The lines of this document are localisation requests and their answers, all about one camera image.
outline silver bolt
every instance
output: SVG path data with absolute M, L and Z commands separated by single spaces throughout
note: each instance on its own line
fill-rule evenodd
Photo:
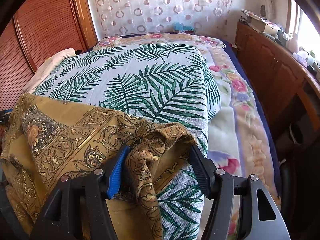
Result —
M 65 182 L 65 181 L 67 181 L 68 179 L 69 179 L 69 176 L 68 176 L 68 175 L 63 175 L 60 180 L 61 180 L 62 182 Z
M 103 173 L 103 170 L 102 169 L 96 169 L 96 170 L 94 170 L 94 174 L 96 174 L 96 175 L 100 175 L 100 174 L 102 174 Z
M 253 181 L 257 181 L 259 180 L 259 177 L 255 174 L 250 175 L 250 179 L 252 179 Z
M 219 175 L 225 174 L 225 171 L 223 169 L 216 169 L 216 173 Z

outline bed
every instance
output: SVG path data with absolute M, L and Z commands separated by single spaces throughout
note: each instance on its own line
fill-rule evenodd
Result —
M 141 61 L 147 64 L 143 68 Z M 110 75 L 100 78 L 105 69 Z M 186 87 L 188 92 L 176 100 Z M 279 167 L 266 119 L 225 41 L 169 33 L 104 38 L 92 51 L 59 64 L 34 94 L 121 110 L 155 122 L 181 122 L 217 167 L 236 176 L 257 174 L 281 204 Z M 185 165 L 158 195 L 164 239 L 195 239 L 198 231 L 201 237 L 211 203 L 196 184 L 190 165 Z M 231 239 L 238 209 L 235 198 Z

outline white fabric with green leaves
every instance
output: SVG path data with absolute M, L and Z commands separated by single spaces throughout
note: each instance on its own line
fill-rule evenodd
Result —
M 208 116 L 211 119 L 220 109 L 218 87 L 200 51 L 176 43 L 111 47 L 70 57 L 34 94 L 112 108 L 154 122 L 180 122 L 197 138 L 205 156 Z M 195 239 L 204 196 L 189 164 L 158 200 L 164 239 Z

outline brown scarf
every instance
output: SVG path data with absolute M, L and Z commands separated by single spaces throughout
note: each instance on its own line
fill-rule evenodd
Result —
M 62 175 L 88 174 L 125 143 L 132 151 L 121 190 L 107 201 L 113 226 L 120 240 L 162 239 L 156 194 L 196 144 L 183 125 L 30 94 L 20 97 L 9 123 L 1 154 L 7 196 L 28 234 Z

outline dark blue bed sheet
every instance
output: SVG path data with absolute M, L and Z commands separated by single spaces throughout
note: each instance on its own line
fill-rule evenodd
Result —
M 233 53 L 231 45 L 229 42 L 221 40 L 225 45 L 226 48 L 224 48 L 225 52 L 229 55 L 233 65 L 235 66 L 236 70 L 238 71 L 238 73 L 246 80 L 246 82 L 249 84 L 249 86 L 252 88 L 250 81 L 247 77 L 247 75 L 245 74 L 242 66 L 240 65 L 238 59 L 236 58 L 236 55 Z M 260 101 L 258 100 L 257 94 L 253 90 L 253 95 L 254 98 L 256 99 L 256 105 L 257 105 L 257 109 L 258 109 L 258 114 L 261 118 L 261 121 L 263 123 L 263 127 L 266 130 L 266 134 L 268 136 L 268 141 L 269 141 L 269 146 L 270 146 L 270 153 L 271 153 L 271 157 L 272 157 L 272 162 L 273 162 L 273 169 L 275 172 L 275 176 L 274 176 L 274 180 L 275 180 L 275 185 L 276 185 L 276 189 L 278 191 L 278 194 L 281 195 L 281 176 L 280 176 L 280 168 L 279 168 L 279 164 L 278 164 L 278 157 L 277 157 L 277 153 L 276 153 L 276 147 L 275 144 L 273 142 L 272 136 L 271 136 L 271 132 L 266 120 L 266 117 L 264 115 L 262 106 Z

